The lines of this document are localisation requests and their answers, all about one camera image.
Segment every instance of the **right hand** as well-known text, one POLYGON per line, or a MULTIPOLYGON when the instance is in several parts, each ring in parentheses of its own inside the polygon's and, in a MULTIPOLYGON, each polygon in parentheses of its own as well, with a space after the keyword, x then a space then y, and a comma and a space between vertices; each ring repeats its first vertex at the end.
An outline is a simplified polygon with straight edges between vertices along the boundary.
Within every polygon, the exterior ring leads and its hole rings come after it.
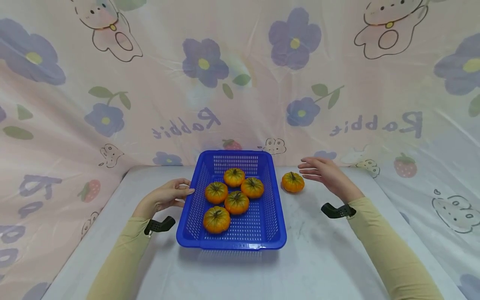
POLYGON ((360 189, 330 159, 321 157, 305 157, 298 166, 305 179, 321 182, 343 203, 365 197, 360 189))

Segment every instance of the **orange pumpkin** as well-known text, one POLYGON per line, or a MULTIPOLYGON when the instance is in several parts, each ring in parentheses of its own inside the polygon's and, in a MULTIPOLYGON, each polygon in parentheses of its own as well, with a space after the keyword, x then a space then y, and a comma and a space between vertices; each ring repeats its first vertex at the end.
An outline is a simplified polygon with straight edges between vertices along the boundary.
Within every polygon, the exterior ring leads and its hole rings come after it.
POLYGON ((220 204, 228 196, 228 187, 223 182, 212 182, 205 189, 205 198, 212 204, 220 204))
POLYGON ((305 187, 305 181, 299 174, 290 172, 283 175, 282 187, 287 192, 300 192, 305 187))
POLYGON ((204 215, 205 229, 214 234, 222 233, 230 226, 230 214, 220 206, 214 206, 204 215))
POLYGON ((223 181, 231 187, 236 188, 245 180, 245 173, 239 168, 231 168, 223 174, 223 181))
POLYGON ((240 191, 231 192, 225 199, 225 209, 232 215, 241 215, 245 213, 248 210, 249 205, 250 200, 248 200, 248 197, 240 191))
POLYGON ((264 184, 255 177, 245 179, 240 189, 249 199, 260 198, 264 194, 264 184))

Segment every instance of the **hand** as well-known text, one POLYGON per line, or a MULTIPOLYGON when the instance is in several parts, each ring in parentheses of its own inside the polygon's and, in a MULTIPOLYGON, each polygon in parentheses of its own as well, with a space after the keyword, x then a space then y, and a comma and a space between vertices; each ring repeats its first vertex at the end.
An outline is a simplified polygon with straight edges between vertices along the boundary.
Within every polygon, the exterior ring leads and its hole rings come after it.
POLYGON ((360 189, 330 159, 321 157, 302 158, 300 173, 305 179, 321 182, 343 203, 365 197, 360 189))
POLYGON ((195 191, 195 189, 189 188, 190 184, 190 180, 185 178, 170 180, 145 196, 137 205, 132 216, 151 219, 157 212, 170 206, 183 207, 185 203, 178 199, 185 201, 185 198, 195 191))

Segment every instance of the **red strawberry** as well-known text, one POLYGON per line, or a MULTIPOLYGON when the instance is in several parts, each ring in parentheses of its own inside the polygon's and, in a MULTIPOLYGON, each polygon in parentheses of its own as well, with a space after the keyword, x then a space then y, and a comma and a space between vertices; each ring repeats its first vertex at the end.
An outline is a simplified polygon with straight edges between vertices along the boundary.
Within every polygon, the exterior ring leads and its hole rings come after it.
POLYGON ((78 193, 77 196, 81 197, 83 202, 89 203, 94 200, 100 192, 100 182, 96 179, 87 182, 84 189, 78 193))
POLYGON ((413 158, 401 153, 402 156, 395 158, 393 165, 395 166, 396 173, 403 178, 412 178, 417 174, 417 165, 413 158))
POLYGON ((241 150, 241 145, 234 140, 222 140, 225 150, 241 150))

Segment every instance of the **beige sleeve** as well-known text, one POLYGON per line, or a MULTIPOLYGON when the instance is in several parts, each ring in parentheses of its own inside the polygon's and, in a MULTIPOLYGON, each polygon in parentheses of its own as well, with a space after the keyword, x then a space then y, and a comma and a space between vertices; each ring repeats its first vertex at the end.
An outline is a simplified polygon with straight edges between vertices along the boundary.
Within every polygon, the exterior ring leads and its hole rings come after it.
POLYGON ((368 198, 349 203, 348 218, 392 300, 443 300, 432 277, 368 198))
POLYGON ((103 263, 88 292, 87 300, 128 300, 138 264, 150 238, 144 234, 149 220, 131 217, 103 263))

